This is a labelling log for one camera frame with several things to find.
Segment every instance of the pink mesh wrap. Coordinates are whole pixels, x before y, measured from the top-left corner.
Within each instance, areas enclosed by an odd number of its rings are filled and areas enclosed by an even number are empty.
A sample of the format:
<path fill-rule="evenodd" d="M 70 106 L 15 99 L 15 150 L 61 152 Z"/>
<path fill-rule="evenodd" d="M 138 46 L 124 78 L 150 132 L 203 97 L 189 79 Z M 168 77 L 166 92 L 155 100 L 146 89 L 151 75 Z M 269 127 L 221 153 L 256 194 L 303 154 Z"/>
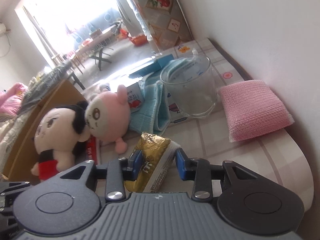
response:
<path fill-rule="evenodd" d="M 264 135 L 294 123 L 281 100 L 262 80 L 249 80 L 219 91 L 230 142 Z"/>

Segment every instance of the cardboard box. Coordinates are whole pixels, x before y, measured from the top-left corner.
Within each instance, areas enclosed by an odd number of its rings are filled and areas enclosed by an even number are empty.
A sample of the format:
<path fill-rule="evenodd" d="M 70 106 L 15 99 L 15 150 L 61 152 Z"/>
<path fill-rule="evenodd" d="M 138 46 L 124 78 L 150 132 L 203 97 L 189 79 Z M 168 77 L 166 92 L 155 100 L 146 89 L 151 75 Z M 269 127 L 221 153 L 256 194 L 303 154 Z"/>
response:
<path fill-rule="evenodd" d="M 38 177 L 33 176 L 30 172 L 38 161 L 38 154 L 32 138 L 39 123 L 51 109 L 61 105 L 76 104 L 82 100 L 85 98 L 80 92 L 69 80 L 64 80 L 37 104 L 19 133 L 4 166 L 3 174 L 10 181 L 30 181 L 33 185 L 39 182 Z"/>

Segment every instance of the pink cloth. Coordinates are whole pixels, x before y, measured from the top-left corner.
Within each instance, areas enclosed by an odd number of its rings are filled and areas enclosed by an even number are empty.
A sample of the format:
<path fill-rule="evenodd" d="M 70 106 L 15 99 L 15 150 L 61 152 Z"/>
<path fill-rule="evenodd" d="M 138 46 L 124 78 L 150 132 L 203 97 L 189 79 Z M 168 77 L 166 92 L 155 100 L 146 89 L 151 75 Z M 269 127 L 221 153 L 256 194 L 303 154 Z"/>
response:
<path fill-rule="evenodd" d="M 262 80 L 249 80 L 219 91 L 230 142 L 261 136 L 294 123 L 281 100 Z"/>
<path fill-rule="evenodd" d="M 16 115 L 21 106 L 23 93 L 27 86 L 15 83 L 7 92 L 0 93 L 0 113 Z"/>

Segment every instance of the flower decal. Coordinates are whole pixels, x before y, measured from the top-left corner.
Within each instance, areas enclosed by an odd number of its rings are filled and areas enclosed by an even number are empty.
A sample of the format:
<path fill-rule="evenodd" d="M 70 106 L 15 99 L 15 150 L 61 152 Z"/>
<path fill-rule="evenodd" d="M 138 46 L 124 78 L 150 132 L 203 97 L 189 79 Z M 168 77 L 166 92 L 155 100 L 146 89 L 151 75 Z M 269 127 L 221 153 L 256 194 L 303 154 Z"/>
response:
<path fill-rule="evenodd" d="M 179 46 L 179 49 L 178 49 L 178 51 L 180 51 L 181 53 L 186 53 L 188 50 L 190 50 L 190 48 L 187 46 L 183 46 L 183 47 Z"/>
<path fill-rule="evenodd" d="M 225 72 L 222 76 L 225 79 L 229 79 L 232 78 L 233 74 L 231 72 Z"/>

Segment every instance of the plush doll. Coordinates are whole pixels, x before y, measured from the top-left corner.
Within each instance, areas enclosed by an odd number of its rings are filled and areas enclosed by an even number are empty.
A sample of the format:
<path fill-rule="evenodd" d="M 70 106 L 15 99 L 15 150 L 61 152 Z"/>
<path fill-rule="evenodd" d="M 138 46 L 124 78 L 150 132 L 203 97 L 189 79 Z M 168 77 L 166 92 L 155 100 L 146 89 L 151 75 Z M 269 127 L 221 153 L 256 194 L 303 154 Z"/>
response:
<path fill-rule="evenodd" d="M 84 112 L 88 103 L 60 106 L 50 110 L 41 120 L 34 138 L 38 162 L 31 173 L 41 181 L 75 165 L 75 154 L 85 148 L 90 131 Z"/>
<path fill-rule="evenodd" d="M 110 91 L 97 95 L 85 111 L 90 133 L 105 142 L 116 142 L 118 154 L 126 152 L 128 146 L 122 140 L 130 121 L 127 89 L 119 85 L 117 93 Z"/>

